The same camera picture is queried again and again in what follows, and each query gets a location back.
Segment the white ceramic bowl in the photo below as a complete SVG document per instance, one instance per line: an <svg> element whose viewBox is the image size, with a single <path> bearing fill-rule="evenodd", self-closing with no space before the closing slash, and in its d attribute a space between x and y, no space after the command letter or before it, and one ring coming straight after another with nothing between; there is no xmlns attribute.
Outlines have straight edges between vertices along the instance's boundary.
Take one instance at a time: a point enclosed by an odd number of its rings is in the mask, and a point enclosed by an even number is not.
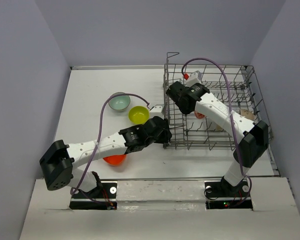
<svg viewBox="0 0 300 240"><path fill-rule="evenodd" d="M207 120L207 130L212 131L212 132L222 132L223 128L219 126L217 123L214 121L208 119Z"/></svg>
<svg viewBox="0 0 300 240"><path fill-rule="evenodd" d="M249 110L247 110L247 109L241 109L240 110L240 115L243 116L246 119L249 119L249 120L252 120L252 121L255 120L254 113L251 112L251 111L249 111Z"/></svg>

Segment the orange square plastic bowl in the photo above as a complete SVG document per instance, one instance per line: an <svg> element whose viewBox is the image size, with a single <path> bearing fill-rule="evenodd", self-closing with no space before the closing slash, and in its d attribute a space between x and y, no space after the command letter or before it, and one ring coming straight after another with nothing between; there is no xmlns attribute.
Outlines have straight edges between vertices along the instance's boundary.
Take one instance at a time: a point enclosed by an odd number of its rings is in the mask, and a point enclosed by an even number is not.
<svg viewBox="0 0 300 240"><path fill-rule="evenodd" d="M104 157L103 160L110 166L117 167L120 166L125 161L126 157L127 157L126 154L112 155L112 156Z"/></svg>

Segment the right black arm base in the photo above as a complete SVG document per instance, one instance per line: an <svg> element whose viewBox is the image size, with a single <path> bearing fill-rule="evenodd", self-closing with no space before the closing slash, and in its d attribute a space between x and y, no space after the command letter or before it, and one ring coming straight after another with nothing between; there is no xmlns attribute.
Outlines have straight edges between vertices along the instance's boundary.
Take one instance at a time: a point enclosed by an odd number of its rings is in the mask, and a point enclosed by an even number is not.
<svg viewBox="0 0 300 240"><path fill-rule="evenodd" d="M205 207L207 210L225 209L253 209L251 197L248 195L247 181L240 183L238 190L225 193L219 181L206 181L204 183Z"/></svg>

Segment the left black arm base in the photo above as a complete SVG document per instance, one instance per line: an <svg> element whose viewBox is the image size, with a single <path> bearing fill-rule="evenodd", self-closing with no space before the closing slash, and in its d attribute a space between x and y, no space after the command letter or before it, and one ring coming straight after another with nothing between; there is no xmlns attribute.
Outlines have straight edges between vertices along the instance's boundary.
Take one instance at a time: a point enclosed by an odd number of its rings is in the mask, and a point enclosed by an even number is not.
<svg viewBox="0 0 300 240"><path fill-rule="evenodd" d="M98 210L111 211L117 209L117 181L102 181L101 190L78 192L74 194L69 203L71 210Z"/></svg>

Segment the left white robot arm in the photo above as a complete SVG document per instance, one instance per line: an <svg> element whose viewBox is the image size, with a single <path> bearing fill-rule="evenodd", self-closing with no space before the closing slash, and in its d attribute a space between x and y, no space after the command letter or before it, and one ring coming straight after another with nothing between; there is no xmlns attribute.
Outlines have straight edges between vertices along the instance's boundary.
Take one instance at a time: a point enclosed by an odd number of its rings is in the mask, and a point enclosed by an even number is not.
<svg viewBox="0 0 300 240"><path fill-rule="evenodd" d="M144 124L122 129L102 140L65 144L57 140L39 160L49 191L71 187L94 198L100 194L101 181L97 173L80 169L90 162L110 156L140 152L149 145L167 144L172 138L168 120L154 116Z"/></svg>

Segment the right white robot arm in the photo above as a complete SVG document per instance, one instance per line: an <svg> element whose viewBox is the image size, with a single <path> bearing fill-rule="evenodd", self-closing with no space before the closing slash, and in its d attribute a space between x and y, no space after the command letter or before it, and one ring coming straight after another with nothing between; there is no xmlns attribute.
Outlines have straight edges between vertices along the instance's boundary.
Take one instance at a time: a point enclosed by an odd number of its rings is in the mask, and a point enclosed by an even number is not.
<svg viewBox="0 0 300 240"><path fill-rule="evenodd" d="M233 137L234 161L221 178L220 190L225 196L232 196L246 177L254 163L269 146L269 126L264 121L254 122L219 101L201 83L185 86L174 82L166 90L166 95L175 103L182 114L198 112L211 119Z"/></svg>

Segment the orange patterned glass bowl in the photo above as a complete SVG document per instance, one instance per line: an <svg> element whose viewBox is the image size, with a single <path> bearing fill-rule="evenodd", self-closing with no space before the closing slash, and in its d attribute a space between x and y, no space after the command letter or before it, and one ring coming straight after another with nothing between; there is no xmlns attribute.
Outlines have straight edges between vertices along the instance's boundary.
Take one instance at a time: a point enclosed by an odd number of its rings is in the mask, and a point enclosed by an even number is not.
<svg viewBox="0 0 300 240"><path fill-rule="evenodd" d="M202 113L199 113L197 111L194 111L194 115L197 119L204 119L206 116Z"/></svg>

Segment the lime green bowl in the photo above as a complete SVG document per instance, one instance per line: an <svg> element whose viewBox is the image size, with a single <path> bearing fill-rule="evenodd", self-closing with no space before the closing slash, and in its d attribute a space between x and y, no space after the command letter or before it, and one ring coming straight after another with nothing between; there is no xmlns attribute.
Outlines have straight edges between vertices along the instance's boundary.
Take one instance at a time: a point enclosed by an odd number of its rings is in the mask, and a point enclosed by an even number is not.
<svg viewBox="0 0 300 240"><path fill-rule="evenodd" d="M144 124L149 116L149 110L144 106L134 106L128 113L129 120L135 125Z"/></svg>

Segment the celadon green ceramic bowl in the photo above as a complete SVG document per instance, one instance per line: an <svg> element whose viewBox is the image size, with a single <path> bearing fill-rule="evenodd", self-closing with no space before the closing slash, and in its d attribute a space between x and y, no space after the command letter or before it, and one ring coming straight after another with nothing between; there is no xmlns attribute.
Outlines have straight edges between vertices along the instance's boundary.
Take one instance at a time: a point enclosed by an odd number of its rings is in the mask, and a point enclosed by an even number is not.
<svg viewBox="0 0 300 240"><path fill-rule="evenodd" d="M117 112L125 111L130 103L131 99L128 95L124 95L123 92L115 92L112 94L110 101L108 102L109 107Z"/></svg>

